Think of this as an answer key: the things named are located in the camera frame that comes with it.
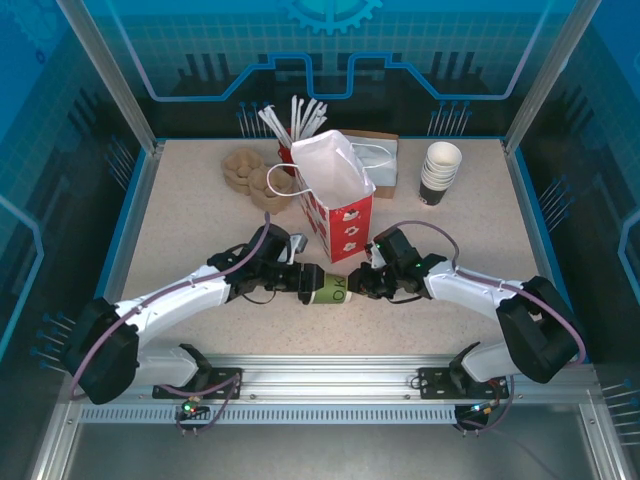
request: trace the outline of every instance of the black paper cup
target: black paper cup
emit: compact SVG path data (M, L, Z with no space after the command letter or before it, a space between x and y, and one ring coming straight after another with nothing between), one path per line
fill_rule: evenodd
M448 188L449 187L443 190L434 190L420 182L420 200L427 205L437 205L440 203L440 200L442 200L442 197L444 197L444 194L447 193Z

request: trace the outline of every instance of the paper bag handle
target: paper bag handle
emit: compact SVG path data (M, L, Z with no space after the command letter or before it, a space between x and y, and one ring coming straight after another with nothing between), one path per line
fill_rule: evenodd
M360 145L362 147L379 148L380 150L384 150L385 152L387 152L387 154L389 155L390 160L387 160L386 162L380 163L378 165L370 165L368 167L362 167L364 169L367 169L367 168L378 168L378 167L382 167L382 166L384 166L384 165L386 165L388 163L393 162L393 154L389 150L387 150L386 148L381 147L380 145L374 145L373 143L355 143L355 142L351 142L351 145Z
M296 193L280 193L280 192L278 192L275 188L273 188L273 186L271 186L271 181L269 180L269 175L271 175L271 172L274 169L278 168L278 167L300 168L300 165L296 165L295 163L278 163L277 165L274 165L273 167L271 167L269 169L269 171L267 172L267 186L269 187L269 190L271 190L273 193L275 193L279 197L297 197L298 195L302 195L303 193L311 191L310 188L307 188L306 190L303 190L301 192L296 192Z

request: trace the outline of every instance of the stack of paper cups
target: stack of paper cups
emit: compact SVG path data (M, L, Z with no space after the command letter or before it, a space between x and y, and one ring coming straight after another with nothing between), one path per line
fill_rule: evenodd
M422 165L420 200L437 205L453 183L462 161L462 152L449 142L435 142L427 150Z

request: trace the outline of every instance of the metal bracket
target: metal bracket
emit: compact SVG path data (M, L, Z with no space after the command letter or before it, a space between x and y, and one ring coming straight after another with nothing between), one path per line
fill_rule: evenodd
M467 387L466 395L460 392L451 379L449 368L419 368L415 380L419 383L422 400L493 400L496 398L496 389L501 400L509 398L504 377L497 379L505 380L499 387L493 387L489 383L474 383Z
M217 390L208 395L204 395L202 398L204 400L219 400L222 398L227 398L229 392L232 388L235 388L235 392L231 395L231 400L237 400L240 398L240 389L242 385L242 369L241 368L213 368L209 372L209 379L206 382L207 385L217 385L225 380L230 379L234 375L240 376L240 381L234 386L234 384L227 385L220 390ZM156 385L153 387L153 393L151 395L156 400L184 400L184 397L179 395L175 395L173 393L167 392L164 388Z

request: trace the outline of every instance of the speckled work surface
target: speckled work surface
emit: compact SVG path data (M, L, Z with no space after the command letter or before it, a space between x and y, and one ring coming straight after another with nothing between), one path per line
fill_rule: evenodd
M375 199L371 234L405 219L446 229L459 243L459 263L496 277L527 280L537 273L511 178L498 140L456 140L463 154L453 186L435 207L418 199L420 169L432 140L401 140L398 186L393 200ZM123 298L156 290L182 278L212 254L248 241L263 222L249 197L224 183L220 162L248 146L267 164L280 160L275 140L169 140L160 161ZM316 240L298 200L272 217L290 233L309 237L302 262L348 274L364 253L334 265ZM452 248L437 233L404 227L426 255L448 257ZM265 291L252 294L267 299ZM166 331L157 342L188 342L206 353L244 354L436 354L457 353L474 341L500 336L491 320L451 303L391 305L354 296L345 305L304 306L294 294L268 305L243 299L201 312Z

